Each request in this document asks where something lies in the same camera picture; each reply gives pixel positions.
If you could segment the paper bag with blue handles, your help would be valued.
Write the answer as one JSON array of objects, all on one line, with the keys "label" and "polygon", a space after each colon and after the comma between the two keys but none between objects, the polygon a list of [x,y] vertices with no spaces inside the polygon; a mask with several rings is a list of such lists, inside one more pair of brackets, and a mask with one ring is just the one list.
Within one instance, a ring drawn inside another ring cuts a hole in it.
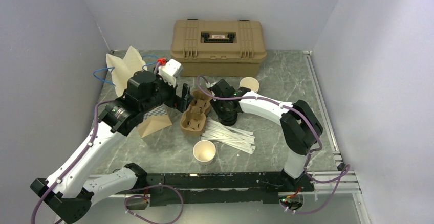
[{"label": "paper bag with blue handles", "polygon": [[115,86],[116,98],[100,102],[103,110],[95,116],[92,136],[127,136],[135,127],[142,124],[146,113],[159,107],[156,94],[158,84],[163,82],[157,69],[149,70],[139,51],[130,46],[123,58],[107,54],[106,63]]}]

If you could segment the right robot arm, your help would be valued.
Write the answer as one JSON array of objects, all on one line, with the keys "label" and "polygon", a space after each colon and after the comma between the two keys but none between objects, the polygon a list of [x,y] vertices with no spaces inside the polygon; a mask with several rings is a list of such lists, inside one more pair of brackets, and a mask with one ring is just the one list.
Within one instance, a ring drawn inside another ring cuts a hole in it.
[{"label": "right robot arm", "polygon": [[304,100],[294,103],[273,100],[246,87],[235,89],[226,80],[210,84],[210,102],[221,124],[232,126],[239,113],[253,114],[278,124],[283,132],[289,155],[282,170],[282,184],[294,191],[302,183],[308,156],[318,143],[323,126]]}]

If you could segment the brown pulp cup carrier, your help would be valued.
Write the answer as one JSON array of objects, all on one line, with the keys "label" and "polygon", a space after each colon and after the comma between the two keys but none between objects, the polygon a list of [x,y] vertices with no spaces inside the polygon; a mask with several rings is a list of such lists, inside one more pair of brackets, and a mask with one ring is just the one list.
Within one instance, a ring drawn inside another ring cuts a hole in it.
[{"label": "brown pulp cup carrier", "polygon": [[181,132],[187,135],[200,136],[206,127],[207,114],[211,111],[211,98],[200,91],[193,91],[193,100],[180,119]]}]

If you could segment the white paper cup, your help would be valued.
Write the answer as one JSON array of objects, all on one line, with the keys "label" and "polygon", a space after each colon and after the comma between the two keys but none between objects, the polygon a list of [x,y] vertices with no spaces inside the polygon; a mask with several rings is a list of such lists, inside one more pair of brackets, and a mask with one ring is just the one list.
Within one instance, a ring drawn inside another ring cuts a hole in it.
[{"label": "white paper cup", "polygon": [[193,147],[194,158],[202,165],[209,165],[215,158],[215,144],[209,140],[198,141]]}]

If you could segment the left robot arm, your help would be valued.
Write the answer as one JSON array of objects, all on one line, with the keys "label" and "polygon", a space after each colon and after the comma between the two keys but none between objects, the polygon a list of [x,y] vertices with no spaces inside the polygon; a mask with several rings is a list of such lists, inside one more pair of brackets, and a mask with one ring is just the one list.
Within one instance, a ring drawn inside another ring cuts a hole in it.
[{"label": "left robot arm", "polygon": [[118,192],[141,193],[149,188],[147,172],[135,163],[119,171],[90,179],[90,174],[106,154],[143,122],[149,111],[161,105],[186,111],[193,100],[188,84],[176,94],[174,75],[162,71],[137,71],[127,81],[120,97],[104,102],[104,110],[94,111],[94,126],[89,136],[70,158],[48,178],[37,178],[31,189],[39,203],[47,204],[65,223],[75,223],[91,206]]}]

